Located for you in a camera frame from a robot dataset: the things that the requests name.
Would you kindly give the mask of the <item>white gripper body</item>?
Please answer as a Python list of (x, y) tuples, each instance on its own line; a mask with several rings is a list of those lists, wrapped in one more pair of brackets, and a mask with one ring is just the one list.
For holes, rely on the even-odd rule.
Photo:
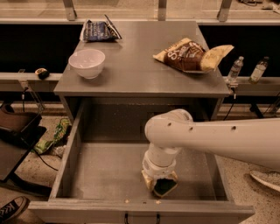
[(165, 179), (172, 174), (176, 166), (177, 154), (163, 154), (153, 157), (148, 151), (143, 156), (143, 171), (151, 179)]

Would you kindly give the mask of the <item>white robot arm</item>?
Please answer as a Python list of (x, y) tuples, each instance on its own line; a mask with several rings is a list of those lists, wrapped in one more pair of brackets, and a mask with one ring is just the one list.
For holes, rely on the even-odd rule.
[(150, 190), (160, 179), (177, 179), (176, 156), (183, 149), (270, 168), (270, 172), (252, 171), (250, 175), (264, 186), (279, 189), (279, 118), (195, 122), (189, 112), (174, 109), (153, 116), (144, 133), (150, 144), (143, 156), (142, 174)]

